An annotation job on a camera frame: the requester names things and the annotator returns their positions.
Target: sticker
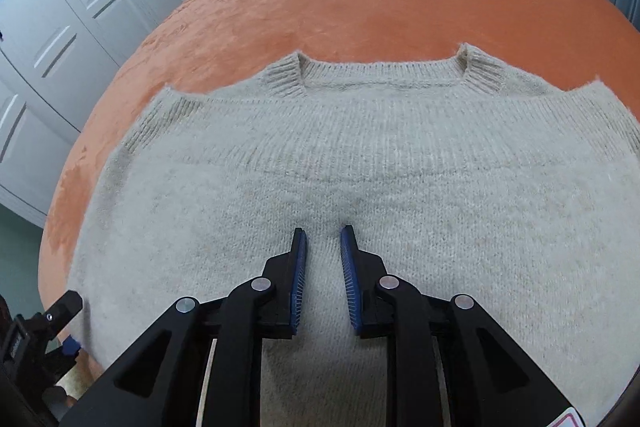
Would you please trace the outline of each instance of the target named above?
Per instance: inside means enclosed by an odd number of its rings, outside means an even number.
[[[577,410],[569,407],[558,418],[553,420],[548,427],[584,427]]]

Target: beige sweater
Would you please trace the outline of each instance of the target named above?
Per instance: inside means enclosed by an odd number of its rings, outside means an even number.
[[[264,344],[262,425],[383,426],[382,341],[351,331],[338,233],[423,293],[474,296],[595,426],[640,363],[640,128],[469,45],[409,64],[292,54],[208,95],[165,89],[100,176],[69,288],[107,366],[180,296],[310,242],[300,334]]]

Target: black robotic clamp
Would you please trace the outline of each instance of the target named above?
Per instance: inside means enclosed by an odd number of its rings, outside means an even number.
[[[558,388],[470,296],[422,295],[387,274],[379,256],[359,250],[352,227],[342,230],[340,247],[356,334],[387,338],[387,427],[444,427],[447,420],[452,427],[584,427]],[[65,346],[59,348],[55,363],[39,355],[18,363],[17,353],[38,346],[30,352],[44,355],[44,339],[60,331],[82,301],[67,293],[27,327],[18,316],[2,348],[3,357],[13,358],[0,365],[0,405],[9,408],[4,418],[15,420],[7,425],[191,427],[200,415],[203,427],[259,426],[262,339],[297,332],[306,248],[305,232],[296,229],[291,250],[268,259],[261,277],[228,297],[176,301],[59,423],[46,414],[42,390],[73,366],[79,346],[66,346],[66,355]],[[19,349],[16,338],[25,339]]]
[[[68,291],[43,314],[30,319],[17,315],[11,321],[0,298],[0,419],[6,425],[58,425],[43,395],[76,365],[80,344],[67,337],[52,351],[47,352],[47,345],[81,309],[78,293]]]
[[[387,338],[387,427],[442,427],[446,414],[454,427],[583,427],[473,298],[425,296],[388,275],[379,256],[358,249],[351,226],[340,234],[340,251],[356,334]]]

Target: bed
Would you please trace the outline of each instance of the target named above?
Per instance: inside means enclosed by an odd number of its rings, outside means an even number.
[[[66,161],[40,248],[44,306],[65,291],[105,160],[162,86],[207,92],[296,49],[333,62],[430,60],[460,42],[561,89],[598,77],[640,117],[640,34],[607,0],[186,0],[119,71]]]

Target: wall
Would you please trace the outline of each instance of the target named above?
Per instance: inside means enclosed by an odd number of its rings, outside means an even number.
[[[41,312],[38,251],[42,229],[0,205],[0,295],[12,317]]]

